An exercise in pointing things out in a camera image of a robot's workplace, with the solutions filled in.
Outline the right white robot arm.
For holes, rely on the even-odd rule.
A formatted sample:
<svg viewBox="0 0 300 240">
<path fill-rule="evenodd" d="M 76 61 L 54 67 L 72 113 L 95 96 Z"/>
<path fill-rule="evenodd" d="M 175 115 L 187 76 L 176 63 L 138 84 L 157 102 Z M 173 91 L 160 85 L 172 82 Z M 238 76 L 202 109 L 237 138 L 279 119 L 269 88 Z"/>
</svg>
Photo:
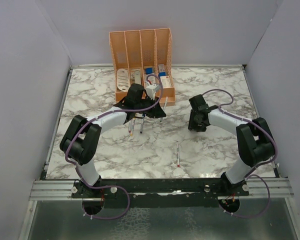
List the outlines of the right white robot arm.
<svg viewBox="0 0 300 240">
<path fill-rule="evenodd" d="M 248 119 L 223 110 L 220 106 L 209 106 L 203 95 L 189 99 L 191 105 L 188 129 L 205 132 L 207 127 L 219 127 L 237 139 L 239 159 L 221 175 L 219 189 L 230 196 L 256 168 L 276 157 L 278 147 L 267 121 L 262 118 Z"/>
</svg>

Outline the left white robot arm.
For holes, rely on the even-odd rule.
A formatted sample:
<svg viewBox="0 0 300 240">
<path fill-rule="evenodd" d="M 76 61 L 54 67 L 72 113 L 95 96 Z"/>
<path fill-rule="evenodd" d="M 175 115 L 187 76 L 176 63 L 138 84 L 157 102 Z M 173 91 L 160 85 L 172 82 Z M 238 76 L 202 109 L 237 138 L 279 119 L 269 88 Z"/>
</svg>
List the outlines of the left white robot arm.
<svg viewBox="0 0 300 240">
<path fill-rule="evenodd" d="M 75 166 L 87 196 L 96 197 L 101 190 L 98 183 L 101 176 L 93 163 L 100 136 L 116 126 L 128 123 L 136 114 L 150 119 L 164 118 L 166 113 L 160 106 L 162 95 L 161 84 L 143 87 L 133 83 L 127 95 L 106 112 L 91 117 L 76 115 L 72 119 L 59 148 L 65 153 L 65 160 Z"/>
</svg>

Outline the blue pen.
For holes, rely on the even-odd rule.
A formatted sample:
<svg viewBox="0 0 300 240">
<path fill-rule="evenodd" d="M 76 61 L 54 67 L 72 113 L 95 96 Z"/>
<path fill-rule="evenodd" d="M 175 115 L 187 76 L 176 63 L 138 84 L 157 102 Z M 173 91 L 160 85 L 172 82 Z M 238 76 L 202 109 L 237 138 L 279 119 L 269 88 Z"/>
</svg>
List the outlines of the blue pen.
<svg viewBox="0 0 300 240">
<path fill-rule="evenodd" d="M 144 122 L 145 122 L 145 119 L 143 118 L 142 121 L 141 121 L 141 124 L 140 124 L 140 134 L 143 133 L 143 129 L 144 129 Z"/>
</svg>

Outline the green pen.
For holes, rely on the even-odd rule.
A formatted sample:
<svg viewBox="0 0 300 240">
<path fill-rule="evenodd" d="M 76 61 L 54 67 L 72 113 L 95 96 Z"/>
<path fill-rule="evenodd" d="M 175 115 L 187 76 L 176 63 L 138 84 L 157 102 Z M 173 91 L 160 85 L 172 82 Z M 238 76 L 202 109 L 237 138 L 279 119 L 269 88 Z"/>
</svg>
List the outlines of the green pen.
<svg viewBox="0 0 300 240">
<path fill-rule="evenodd" d="M 162 108 L 163 111 L 166 110 L 167 103 L 168 103 L 168 97 L 165 98 L 165 103 L 164 103 L 163 108 Z M 164 118 L 164 117 L 161 117 L 161 118 L 159 119 L 159 122 L 160 122 L 160 123 L 163 121 L 163 118 Z"/>
</svg>

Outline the yellow pen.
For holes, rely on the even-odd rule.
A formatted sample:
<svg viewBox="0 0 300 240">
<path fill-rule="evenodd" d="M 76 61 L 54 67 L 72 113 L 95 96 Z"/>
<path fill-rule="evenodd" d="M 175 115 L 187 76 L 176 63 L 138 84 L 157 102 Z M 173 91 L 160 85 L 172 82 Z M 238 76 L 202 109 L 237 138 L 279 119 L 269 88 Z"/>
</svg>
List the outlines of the yellow pen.
<svg viewBox="0 0 300 240">
<path fill-rule="evenodd" d="M 130 136 L 132 136 L 133 133 L 134 133 L 134 126 L 135 126 L 135 119 L 133 118 L 133 119 L 130 121 Z"/>
</svg>

